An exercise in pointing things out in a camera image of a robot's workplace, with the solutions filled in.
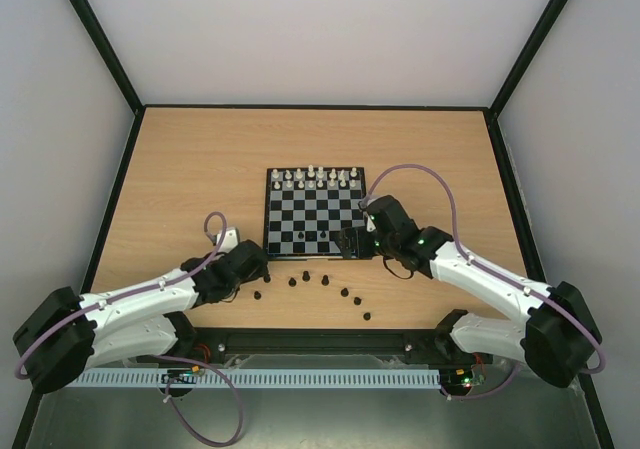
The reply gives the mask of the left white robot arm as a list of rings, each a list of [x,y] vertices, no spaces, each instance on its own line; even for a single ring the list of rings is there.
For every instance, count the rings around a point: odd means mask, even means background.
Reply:
[[[245,240],[191,258],[133,286],[103,293],[51,292],[13,335],[14,375],[39,394],[64,388],[85,370],[140,356],[186,357],[197,332],[187,311],[235,297],[268,273],[264,250]]]

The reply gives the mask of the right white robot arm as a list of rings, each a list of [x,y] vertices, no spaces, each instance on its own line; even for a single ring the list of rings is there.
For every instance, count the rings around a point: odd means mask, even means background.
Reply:
[[[411,276],[453,285],[500,313],[495,319],[451,311],[434,338],[444,359],[455,361],[472,353],[499,356],[565,388],[578,374],[589,372],[592,356],[601,356],[602,335],[574,285],[550,286],[520,277],[439,228],[419,227],[390,195],[365,200],[360,209],[363,224],[334,237],[344,258],[397,261]]]

